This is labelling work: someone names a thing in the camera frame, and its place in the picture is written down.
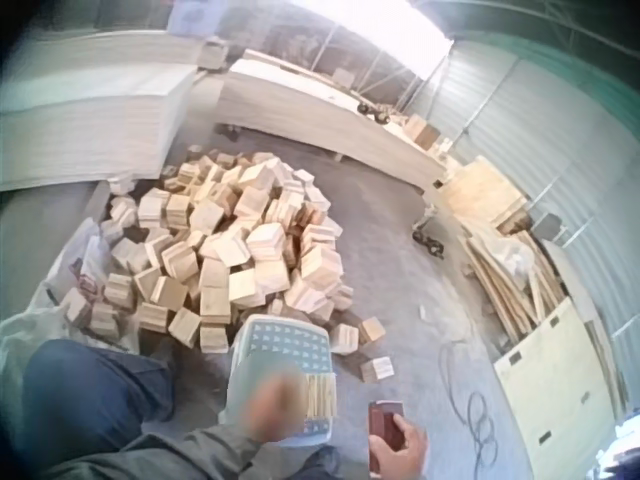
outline leg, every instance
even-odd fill
[[[315,452],[287,480],[340,480],[340,454],[329,445]]]
[[[22,402],[22,449],[39,469],[120,450],[172,414],[173,384],[155,360],[51,340],[29,361]]]

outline leaning plywood sheet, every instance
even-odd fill
[[[613,356],[613,350],[611,349],[611,342],[604,328],[602,319],[596,310],[591,295],[589,295],[586,287],[582,284],[578,273],[573,268],[565,251],[547,240],[543,240],[542,245],[562,277],[562,281],[567,287],[576,311],[591,335],[598,358],[600,359],[600,364],[602,365],[602,370],[605,373],[616,419],[621,421],[627,413],[624,395],[622,393],[624,388],[620,385],[621,380]]]
[[[191,65],[114,65],[5,82],[0,191],[120,173],[157,178],[195,71]]]
[[[32,35],[7,65],[11,80],[41,77],[62,70],[135,63],[195,65],[204,41],[169,35],[164,30],[125,30],[72,38]]]
[[[423,189],[443,173],[400,126],[378,125],[357,113],[358,100],[324,83],[244,59],[224,82],[215,111],[220,123],[341,153]]]
[[[498,228],[526,198],[486,158],[477,157],[440,190],[454,215],[477,218]]]
[[[615,438],[602,370],[570,299],[495,369],[536,480],[581,479]]]

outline black cable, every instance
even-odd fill
[[[453,378],[455,370],[453,366],[454,355],[457,348],[468,345],[466,340],[455,340],[444,344],[440,348],[438,367],[451,408],[458,421],[467,428],[473,439],[476,452],[473,478],[476,480],[481,469],[489,469],[495,465],[498,459],[499,446],[498,439],[495,436],[495,423],[489,414],[485,396],[477,390],[474,390],[469,395],[466,416],[463,415],[456,403],[456,396],[453,393],[453,385],[455,383]]]

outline cart wheel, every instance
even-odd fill
[[[376,123],[380,125],[386,125],[391,121],[391,117],[386,112],[378,112],[375,114]]]
[[[362,115],[367,115],[370,112],[370,108],[369,105],[367,105],[366,103],[361,103],[358,105],[358,113],[361,113]]]

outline roof beam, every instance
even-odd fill
[[[449,4],[459,3],[459,4],[465,4],[465,5],[478,5],[481,7],[490,7],[490,8],[497,8],[501,10],[509,10],[512,12],[522,13],[523,15],[529,15],[532,17],[541,18],[543,20],[547,20],[549,22],[562,25],[563,27],[569,28],[571,30],[575,30],[576,32],[581,33],[582,35],[593,38],[594,40],[597,40],[600,43],[607,45],[608,47],[611,47],[615,50],[618,50],[619,52],[629,55],[630,57],[640,60],[640,52],[637,50],[633,50],[631,48],[625,47],[624,45],[614,42],[613,40],[603,37],[602,35],[599,35],[584,27],[581,27],[580,25],[567,21],[565,18],[551,16],[547,13],[540,12],[537,10],[532,10],[530,8],[518,7],[517,5],[510,5],[507,3],[502,3],[502,2],[493,1],[493,0],[421,0],[416,4],[414,4],[414,7],[418,8],[423,5],[429,5],[434,3],[449,3]]]

